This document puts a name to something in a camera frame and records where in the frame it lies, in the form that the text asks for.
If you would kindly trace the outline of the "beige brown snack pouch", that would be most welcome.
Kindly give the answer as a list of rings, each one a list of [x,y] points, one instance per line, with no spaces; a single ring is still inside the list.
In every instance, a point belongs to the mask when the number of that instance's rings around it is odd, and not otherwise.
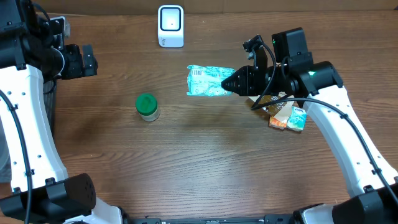
[[[277,96],[271,96],[271,95],[266,95],[263,96],[262,99],[259,101],[259,104],[265,104],[270,101],[275,101],[283,98],[286,94],[285,93],[279,93]],[[270,105],[267,107],[262,108],[264,113],[267,113],[269,117],[273,116],[274,118],[282,121],[282,120],[288,120],[289,116],[292,114],[292,107],[293,107],[294,102],[293,101],[288,101],[288,102],[282,102],[274,105]]]

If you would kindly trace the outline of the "orange snack pack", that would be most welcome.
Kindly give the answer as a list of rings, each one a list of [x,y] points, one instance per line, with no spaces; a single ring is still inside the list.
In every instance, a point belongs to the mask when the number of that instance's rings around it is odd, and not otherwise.
[[[283,130],[287,127],[287,120],[285,119],[285,120],[280,121],[280,120],[274,118],[273,116],[271,116],[269,118],[269,127]]]

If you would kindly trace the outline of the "teal tissue pack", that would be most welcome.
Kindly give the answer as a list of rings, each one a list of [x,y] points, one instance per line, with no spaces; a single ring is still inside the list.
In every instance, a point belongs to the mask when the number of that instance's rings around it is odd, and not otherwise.
[[[287,128],[293,131],[301,132],[305,127],[307,112],[296,106],[292,107],[292,114],[287,121]]]

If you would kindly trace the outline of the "teal snack packet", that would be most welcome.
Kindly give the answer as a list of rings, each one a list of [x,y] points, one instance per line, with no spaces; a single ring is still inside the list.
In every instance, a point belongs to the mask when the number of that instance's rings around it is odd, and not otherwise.
[[[221,86],[221,82],[230,77],[235,69],[226,67],[202,67],[189,65],[187,77],[188,96],[228,96],[232,93]]]

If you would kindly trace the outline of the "green lid jar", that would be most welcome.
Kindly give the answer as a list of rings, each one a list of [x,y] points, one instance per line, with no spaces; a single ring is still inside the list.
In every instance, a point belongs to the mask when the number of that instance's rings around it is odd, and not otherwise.
[[[136,110],[144,121],[155,121],[160,115],[158,102],[154,95],[141,94],[136,99]]]

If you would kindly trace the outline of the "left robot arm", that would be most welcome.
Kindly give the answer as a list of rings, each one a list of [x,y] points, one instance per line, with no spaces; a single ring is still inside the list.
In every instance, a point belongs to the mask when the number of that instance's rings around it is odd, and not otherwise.
[[[1,2],[1,122],[11,158],[7,217],[25,223],[128,223],[96,196],[88,174],[68,175],[55,147],[44,85],[94,76],[90,45],[66,44],[70,27],[31,1]]]

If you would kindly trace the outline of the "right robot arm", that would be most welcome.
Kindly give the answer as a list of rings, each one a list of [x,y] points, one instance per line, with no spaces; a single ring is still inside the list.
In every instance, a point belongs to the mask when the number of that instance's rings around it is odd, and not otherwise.
[[[315,63],[300,27],[272,36],[272,45],[257,35],[243,43],[253,60],[223,80],[226,91],[262,98],[284,93],[315,122],[345,178],[349,199],[336,205],[319,203],[290,215],[268,215],[281,223],[396,223],[397,171],[383,158],[350,103],[343,79],[328,61]]]

